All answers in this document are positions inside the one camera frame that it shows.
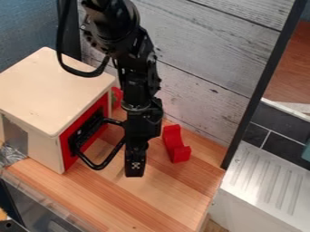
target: white wall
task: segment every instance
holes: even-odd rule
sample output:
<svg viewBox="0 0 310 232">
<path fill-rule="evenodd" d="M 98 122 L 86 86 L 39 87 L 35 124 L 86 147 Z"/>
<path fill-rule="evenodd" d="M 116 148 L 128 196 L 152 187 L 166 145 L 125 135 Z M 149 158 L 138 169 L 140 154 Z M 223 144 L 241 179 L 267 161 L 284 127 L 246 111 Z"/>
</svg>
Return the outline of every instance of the white wall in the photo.
<svg viewBox="0 0 310 232">
<path fill-rule="evenodd" d="M 167 117 L 228 145 L 294 0 L 132 2 L 157 47 Z M 102 60 L 83 39 L 82 57 Z"/>
</svg>

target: red panel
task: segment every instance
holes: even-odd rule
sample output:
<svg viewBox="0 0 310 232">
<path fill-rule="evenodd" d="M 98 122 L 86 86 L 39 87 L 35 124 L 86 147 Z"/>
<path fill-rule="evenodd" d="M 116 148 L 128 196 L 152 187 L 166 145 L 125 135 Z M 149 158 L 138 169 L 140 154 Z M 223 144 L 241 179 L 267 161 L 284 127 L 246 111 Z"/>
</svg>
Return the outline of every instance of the red panel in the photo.
<svg viewBox="0 0 310 232">
<path fill-rule="evenodd" d="M 85 121 L 87 121 L 100 107 L 103 106 L 103 115 L 108 117 L 109 115 L 109 101 L 108 93 L 105 93 L 94 105 L 92 105 L 80 118 L 78 118 L 70 127 L 67 128 L 60 135 L 60 142 L 63 154 L 63 165 L 64 170 L 68 170 L 72 164 L 78 159 L 77 156 L 72 156 L 68 144 L 68 138 L 79 129 Z M 91 138 L 82 146 L 82 151 L 86 151 L 92 143 L 102 134 L 102 132 L 107 128 L 107 124 L 102 126 L 96 133 L 94 133 Z"/>
</svg>

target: black pole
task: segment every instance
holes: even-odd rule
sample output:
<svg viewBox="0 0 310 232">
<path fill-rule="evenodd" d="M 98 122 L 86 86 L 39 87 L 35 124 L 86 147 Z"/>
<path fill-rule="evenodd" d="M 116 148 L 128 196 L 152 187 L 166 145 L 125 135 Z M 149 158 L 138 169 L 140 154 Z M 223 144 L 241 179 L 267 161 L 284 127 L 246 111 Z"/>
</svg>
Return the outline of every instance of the black pole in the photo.
<svg viewBox="0 0 310 232">
<path fill-rule="evenodd" d="M 237 146 L 242 140 L 243 134 L 247 129 L 247 125 L 250 123 L 255 110 L 257 109 L 257 105 L 260 102 L 260 99 L 262 98 L 266 87 L 268 86 L 276 67 L 283 55 L 283 52 L 286 49 L 286 46 L 298 24 L 298 21 L 300 19 L 301 14 L 303 13 L 305 9 L 306 0 L 296 0 L 293 4 L 292 10 L 289 13 L 286 23 L 283 27 L 283 30 L 277 39 L 276 46 L 274 48 L 274 51 L 271 53 L 269 60 L 266 64 L 265 70 L 263 71 L 257 87 L 255 88 L 252 98 L 247 106 L 247 109 L 242 117 L 241 123 L 239 124 L 237 131 L 235 133 L 235 136 L 233 140 L 230 143 L 230 146 L 228 148 L 228 153 L 225 156 L 221 168 L 222 169 L 228 169 L 228 166 L 233 159 L 235 152 L 237 150 Z"/>
</svg>

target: red object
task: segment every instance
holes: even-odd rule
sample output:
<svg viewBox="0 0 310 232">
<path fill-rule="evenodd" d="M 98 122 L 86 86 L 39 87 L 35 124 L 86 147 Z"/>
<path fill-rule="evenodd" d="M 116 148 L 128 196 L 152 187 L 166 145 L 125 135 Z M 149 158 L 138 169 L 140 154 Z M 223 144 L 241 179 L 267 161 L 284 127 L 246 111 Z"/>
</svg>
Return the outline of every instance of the red object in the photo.
<svg viewBox="0 0 310 232">
<path fill-rule="evenodd" d="M 115 110 L 121 106 L 122 90 L 117 87 L 111 87 L 112 91 L 112 108 Z"/>
<path fill-rule="evenodd" d="M 70 127 L 68 127 L 61 135 L 60 142 L 63 154 L 64 169 L 68 170 L 72 164 L 78 159 L 78 156 L 72 156 L 68 139 L 69 137 L 82 126 L 100 107 L 103 106 L 103 116 L 108 117 L 109 105 L 108 105 L 108 93 L 105 93 L 94 105 L 92 105 L 84 114 L 80 116 Z M 92 143 L 103 133 L 108 124 L 102 126 L 97 132 L 95 132 L 90 139 L 82 146 L 81 151 L 85 152 Z"/>
<path fill-rule="evenodd" d="M 172 163 L 189 160 L 191 148 L 184 146 L 178 124 L 165 126 L 162 132 L 162 138 Z"/>
</svg>

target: wooden box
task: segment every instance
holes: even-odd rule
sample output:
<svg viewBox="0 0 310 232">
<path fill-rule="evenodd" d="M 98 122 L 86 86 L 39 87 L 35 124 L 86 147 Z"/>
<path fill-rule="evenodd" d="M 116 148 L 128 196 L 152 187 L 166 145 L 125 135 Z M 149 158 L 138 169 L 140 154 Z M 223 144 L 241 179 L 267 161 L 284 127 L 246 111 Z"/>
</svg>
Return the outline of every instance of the wooden box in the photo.
<svg viewBox="0 0 310 232">
<path fill-rule="evenodd" d="M 76 69 L 93 69 L 63 59 Z M 40 49 L 0 73 L 0 140 L 57 173 L 65 172 L 77 159 L 69 150 L 69 136 L 99 108 L 110 116 L 114 82 L 107 73 L 95 78 L 72 75 L 59 65 L 54 50 Z"/>
</svg>

